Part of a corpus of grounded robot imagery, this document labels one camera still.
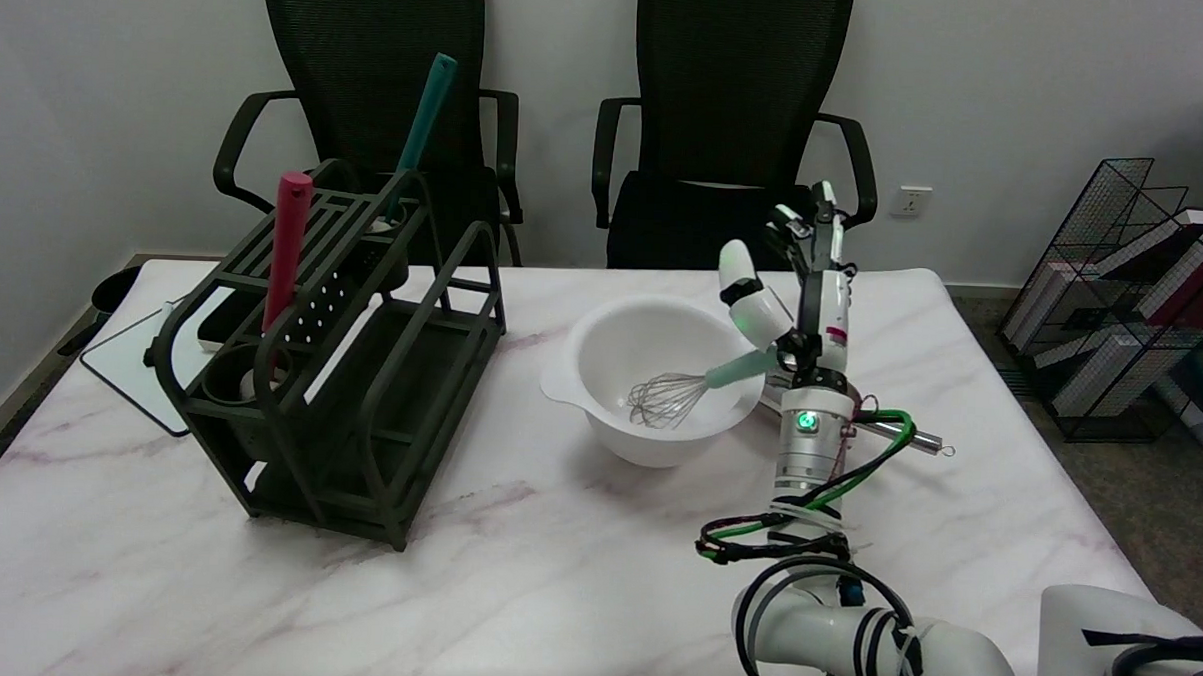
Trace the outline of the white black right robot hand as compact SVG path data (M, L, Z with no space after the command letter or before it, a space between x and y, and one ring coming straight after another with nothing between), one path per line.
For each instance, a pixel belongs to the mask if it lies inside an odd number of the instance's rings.
M719 300L735 330L761 352L770 352L792 389L847 390L851 334L851 285L855 266L843 261L847 210L836 204L834 186L812 189L813 217L776 206L766 239L782 249L799 280L794 310L760 279L743 241L729 241L718 256Z

